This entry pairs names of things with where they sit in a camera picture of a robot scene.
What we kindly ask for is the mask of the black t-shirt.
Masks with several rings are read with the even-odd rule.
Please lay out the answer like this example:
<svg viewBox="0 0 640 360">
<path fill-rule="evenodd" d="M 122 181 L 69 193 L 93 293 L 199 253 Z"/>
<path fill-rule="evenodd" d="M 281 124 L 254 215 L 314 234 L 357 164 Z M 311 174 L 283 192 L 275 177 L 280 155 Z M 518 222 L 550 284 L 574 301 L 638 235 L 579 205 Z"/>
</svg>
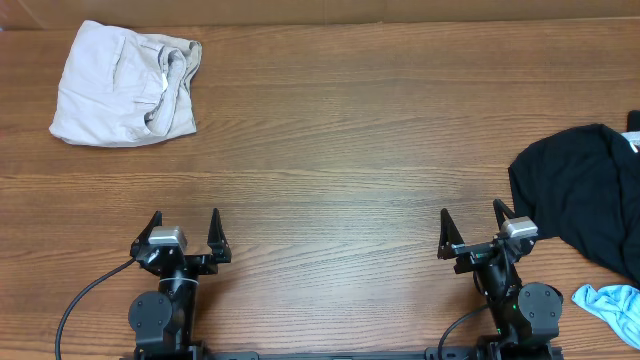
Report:
<svg viewBox="0 0 640 360">
<path fill-rule="evenodd" d="M 523 150 L 508 168 L 515 212 L 595 264 L 639 281 L 639 152 L 603 124 Z"/>
</svg>

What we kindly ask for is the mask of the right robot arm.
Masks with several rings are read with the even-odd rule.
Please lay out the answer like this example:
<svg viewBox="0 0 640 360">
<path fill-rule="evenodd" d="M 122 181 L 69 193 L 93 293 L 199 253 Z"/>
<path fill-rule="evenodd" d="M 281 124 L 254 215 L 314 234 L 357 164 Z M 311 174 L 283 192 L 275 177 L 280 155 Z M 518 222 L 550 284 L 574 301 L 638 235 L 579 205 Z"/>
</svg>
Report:
<svg viewBox="0 0 640 360">
<path fill-rule="evenodd" d="M 559 336 L 564 297 L 555 287 L 524 284 L 516 263 L 533 250 L 538 227 L 527 216 L 518 217 L 499 199 L 493 201 L 498 232 L 489 242 L 464 242 L 447 209 L 440 212 L 437 257 L 456 261 L 457 274 L 473 275 L 476 290 L 486 303 L 452 323 L 435 350 L 437 359 L 561 359 L 562 349 L 552 340 Z M 489 311 L 496 333 L 478 338 L 471 347 L 447 347 L 449 335 L 465 321 Z"/>
</svg>

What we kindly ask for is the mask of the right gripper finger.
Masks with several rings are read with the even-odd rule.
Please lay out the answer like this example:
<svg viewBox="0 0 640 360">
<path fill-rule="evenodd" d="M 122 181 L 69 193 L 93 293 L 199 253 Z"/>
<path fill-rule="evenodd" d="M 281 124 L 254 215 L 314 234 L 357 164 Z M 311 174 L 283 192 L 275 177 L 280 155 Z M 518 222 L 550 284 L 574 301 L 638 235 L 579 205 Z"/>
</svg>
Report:
<svg viewBox="0 0 640 360">
<path fill-rule="evenodd" d="M 453 250 L 465 245 L 449 211 L 443 208 L 440 212 L 440 250 Z"/>
<path fill-rule="evenodd" d="M 514 219 L 516 217 L 513 210 L 511 210 L 501 199 L 496 198 L 493 201 L 493 208 L 495 212 L 495 217 L 497 221 L 497 225 L 499 228 L 502 228 L 502 225 L 510 219 Z"/>
</svg>

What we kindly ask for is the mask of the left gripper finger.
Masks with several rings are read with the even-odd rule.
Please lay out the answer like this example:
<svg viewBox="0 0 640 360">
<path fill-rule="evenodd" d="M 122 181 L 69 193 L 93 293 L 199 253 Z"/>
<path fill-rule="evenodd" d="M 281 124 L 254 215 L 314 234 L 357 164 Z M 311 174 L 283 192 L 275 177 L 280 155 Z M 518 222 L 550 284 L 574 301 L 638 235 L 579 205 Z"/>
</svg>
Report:
<svg viewBox="0 0 640 360">
<path fill-rule="evenodd" d="M 231 254 L 231 249 L 222 228 L 220 211 L 217 208 L 213 209 L 207 245 L 211 248 L 214 255 Z"/>
<path fill-rule="evenodd" d="M 153 229 L 162 225 L 162 212 L 156 211 L 151 217 L 149 223 L 144 227 L 141 233 L 135 238 L 133 245 L 143 245 L 149 243 L 149 237 Z"/>
</svg>

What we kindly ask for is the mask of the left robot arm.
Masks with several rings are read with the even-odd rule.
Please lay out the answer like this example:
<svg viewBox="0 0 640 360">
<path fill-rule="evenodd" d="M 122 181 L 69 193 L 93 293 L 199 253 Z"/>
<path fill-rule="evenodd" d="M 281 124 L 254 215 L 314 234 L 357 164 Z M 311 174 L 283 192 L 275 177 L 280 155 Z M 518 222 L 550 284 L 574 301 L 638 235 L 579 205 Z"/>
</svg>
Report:
<svg viewBox="0 0 640 360">
<path fill-rule="evenodd" d="M 131 245 L 132 259 L 159 278 L 158 289 L 139 295 L 128 321 L 135 332 L 135 359 L 209 359 L 202 341 L 192 339 L 199 278 L 218 273 L 232 252 L 220 212 L 214 209 L 205 254 L 188 254 L 187 239 L 178 226 L 164 226 L 157 211 Z"/>
</svg>

